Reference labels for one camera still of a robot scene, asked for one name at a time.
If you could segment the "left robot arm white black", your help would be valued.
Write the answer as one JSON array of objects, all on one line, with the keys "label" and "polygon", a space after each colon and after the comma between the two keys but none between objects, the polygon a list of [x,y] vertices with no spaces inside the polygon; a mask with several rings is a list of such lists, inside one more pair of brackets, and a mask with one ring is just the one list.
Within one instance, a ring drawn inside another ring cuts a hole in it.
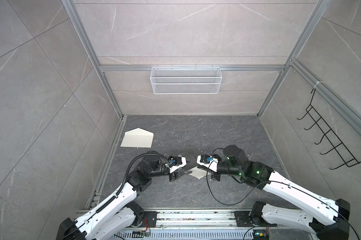
[{"label": "left robot arm white black", "polygon": [[152,183],[152,177],[168,176],[175,181],[187,175],[181,168],[185,157],[166,157],[149,151],[129,163],[119,187],[96,207],[77,218],[67,218],[58,227],[58,240],[107,240],[126,227],[138,227],[144,210],[134,200]]}]

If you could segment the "white paper envelope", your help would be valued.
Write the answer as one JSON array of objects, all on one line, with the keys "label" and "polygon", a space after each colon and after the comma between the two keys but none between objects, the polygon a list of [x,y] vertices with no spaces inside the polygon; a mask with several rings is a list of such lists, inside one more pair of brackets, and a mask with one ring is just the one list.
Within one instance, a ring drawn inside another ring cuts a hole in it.
[{"label": "white paper envelope", "polygon": [[154,133],[136,128],[124,133],[120,146],[126,148],[151,148],[153,137]]}]

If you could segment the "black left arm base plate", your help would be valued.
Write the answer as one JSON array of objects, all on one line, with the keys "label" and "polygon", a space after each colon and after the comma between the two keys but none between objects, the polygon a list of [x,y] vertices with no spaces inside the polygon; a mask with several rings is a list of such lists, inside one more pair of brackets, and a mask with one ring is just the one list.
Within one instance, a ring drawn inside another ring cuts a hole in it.
[{"label": "black left arm base plate", "polygon": [[146,228],[146,225],[150,228],[156,227],[157,222],[157,214],[156,211],[148,211],[140,214],[136,220],[136,226],[139,228]]}]

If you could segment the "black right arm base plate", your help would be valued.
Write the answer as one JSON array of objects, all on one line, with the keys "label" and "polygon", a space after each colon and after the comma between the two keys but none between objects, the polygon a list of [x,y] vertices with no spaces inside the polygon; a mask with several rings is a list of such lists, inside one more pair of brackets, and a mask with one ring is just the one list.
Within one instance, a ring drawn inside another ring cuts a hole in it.
[{"label": "black right arm base plate", "polygon": [[269,224],[260,217],[252,217],[250,211],[234,211],[237,227],[277,227]]}]

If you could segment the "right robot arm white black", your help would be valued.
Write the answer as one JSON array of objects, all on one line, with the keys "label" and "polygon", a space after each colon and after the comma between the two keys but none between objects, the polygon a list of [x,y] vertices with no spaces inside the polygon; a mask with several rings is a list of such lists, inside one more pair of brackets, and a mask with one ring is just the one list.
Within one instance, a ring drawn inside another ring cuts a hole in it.
[{"label": "right robot arm white black", "polygon": [[296,206],[285,209],[257,201],[249,213],[254,226],[283,225],[314,234],[320,240],[349,238],[350,204],[346,200],[332,200],[315,194],[273,168],[250,161],[244,150],[236,145],[223,148],[223,155],[223,158],[217,154],[199,155],[197,164],[211,172],[211,178],[216,181],[221,175],[239,177],[239,183],[274,194]]}]

